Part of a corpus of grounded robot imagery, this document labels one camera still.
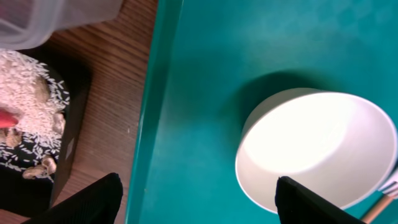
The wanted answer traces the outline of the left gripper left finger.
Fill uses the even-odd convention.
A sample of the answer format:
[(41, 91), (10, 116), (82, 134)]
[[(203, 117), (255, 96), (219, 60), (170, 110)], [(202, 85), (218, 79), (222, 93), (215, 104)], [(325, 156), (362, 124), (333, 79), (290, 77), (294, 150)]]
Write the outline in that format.
[(123, 184), (113, 172), (23, 224), (114, 224), (122, 197)]

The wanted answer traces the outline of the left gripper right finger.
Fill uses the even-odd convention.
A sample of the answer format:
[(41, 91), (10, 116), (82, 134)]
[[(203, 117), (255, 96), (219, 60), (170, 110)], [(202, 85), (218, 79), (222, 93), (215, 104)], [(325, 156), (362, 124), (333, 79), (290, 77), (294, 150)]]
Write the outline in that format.
[(281, 224), (364, 224), (287, 176), (277, 180), (275, 205)]

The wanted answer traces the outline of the white paper bowl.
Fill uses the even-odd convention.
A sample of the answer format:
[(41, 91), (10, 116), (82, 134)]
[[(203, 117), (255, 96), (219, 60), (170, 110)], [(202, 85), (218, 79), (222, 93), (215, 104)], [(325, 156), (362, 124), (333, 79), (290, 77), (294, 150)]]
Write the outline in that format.
[(377, 191), (396, 162), (397, 128), (378, 105), (348, 93), (292, 88), (251, 111), (235, 173), (244, 194), (272, 213), (283, 176), (346, 209)]

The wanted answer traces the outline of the wooden chopstick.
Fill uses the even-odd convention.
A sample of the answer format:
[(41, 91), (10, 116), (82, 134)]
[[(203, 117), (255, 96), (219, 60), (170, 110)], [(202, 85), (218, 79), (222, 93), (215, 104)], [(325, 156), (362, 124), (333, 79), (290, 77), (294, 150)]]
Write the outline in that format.
[(375, 205), (361, 218), (362, 222), (371, 223), (395, 199), (390, 195), (382, 196)]

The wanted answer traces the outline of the orange carrot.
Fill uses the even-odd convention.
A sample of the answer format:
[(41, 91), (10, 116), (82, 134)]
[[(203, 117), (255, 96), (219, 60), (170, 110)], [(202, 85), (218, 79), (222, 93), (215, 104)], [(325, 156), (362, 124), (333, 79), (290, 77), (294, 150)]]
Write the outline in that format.
[(5, 110), (0, 111), (0, 128), (12, 128), (18, 124), (18, 119)]

